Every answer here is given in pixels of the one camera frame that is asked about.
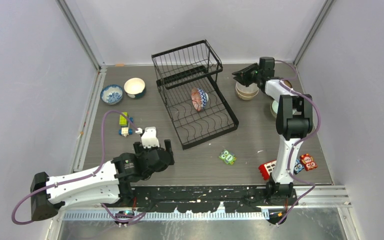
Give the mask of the dark teal bowl white foot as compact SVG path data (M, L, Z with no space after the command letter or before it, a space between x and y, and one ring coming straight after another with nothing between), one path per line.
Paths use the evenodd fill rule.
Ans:
M140 99L146 93L146 83L143 79L134 77L124 83L124 91L132 99Z

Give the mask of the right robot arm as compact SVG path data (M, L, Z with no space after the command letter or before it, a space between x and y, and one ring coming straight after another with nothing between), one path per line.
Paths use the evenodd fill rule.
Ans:
M265 188L265 199L271 205L284 203L293 196L294 166L299 148L313 130L310 95L294 91L285 84L285 78L275 76L275 65L273 57L261 57L258 63L232 73L239 84L246 87L256 84L278 103L275 127L280 137L279 150Z

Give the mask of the black wire dish rack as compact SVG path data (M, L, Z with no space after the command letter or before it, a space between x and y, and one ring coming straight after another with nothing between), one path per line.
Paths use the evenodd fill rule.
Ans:
M152 54L151 60L182 149L238 128L239 120L218 86L222 61L206 39Z

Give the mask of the red patterned bowl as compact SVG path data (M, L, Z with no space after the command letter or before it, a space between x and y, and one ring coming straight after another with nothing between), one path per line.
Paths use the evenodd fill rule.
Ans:
M194 87L191 90L191 100L195 110L200 112L206 107L209 96L203 89Z

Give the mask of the blue white patterned bowl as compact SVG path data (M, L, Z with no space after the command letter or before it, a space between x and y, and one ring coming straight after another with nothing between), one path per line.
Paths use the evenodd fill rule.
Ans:
M123 88L117 84L105 86L100 92L100 100L107 105L118 104L124 96Z

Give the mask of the brown rimmed bowl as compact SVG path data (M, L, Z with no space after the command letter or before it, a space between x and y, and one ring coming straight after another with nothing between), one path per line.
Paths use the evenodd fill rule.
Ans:
M293 88L293 86L292 86L292 84L290 83L289 80L285 80L285 79L283 79L282 82L283 82L283 84L284 84L285 86L287 86L289 89L292 89L292 88Z

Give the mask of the cream bowl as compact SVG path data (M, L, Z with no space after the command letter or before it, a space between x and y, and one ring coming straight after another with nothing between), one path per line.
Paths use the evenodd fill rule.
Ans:
M243 101L250 101L252 99L254 99L257 95L258 95L259 91L256 91L256 92L253 92L252 94L243 94L242 92L240 91L237 91L236 92L236 95L239 99L243 100Z
M250 85L246 86L236 82L235 89L239 94L245 97L255 96L260 91L260 88L256 83L251 83Z

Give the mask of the mint green bowl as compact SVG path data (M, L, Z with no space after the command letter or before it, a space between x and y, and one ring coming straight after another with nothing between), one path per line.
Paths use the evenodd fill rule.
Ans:
M272 103L270 104L270 112L271 112L271 114L273 115L274 118L277 117L278 107L279 107L278 102L273 100Z

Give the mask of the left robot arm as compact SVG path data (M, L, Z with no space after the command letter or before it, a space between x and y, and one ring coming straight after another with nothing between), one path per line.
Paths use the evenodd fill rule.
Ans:
M169 139L164 147L145 148L134 143L134 153L125 152L107 161L95 172L90 168L61 176L46 172L34 175L30 191L31 219L43 221L56 216L60 210L95 204L116 204L128 207L134 199L131 183L148 180L172 166L174 154Z

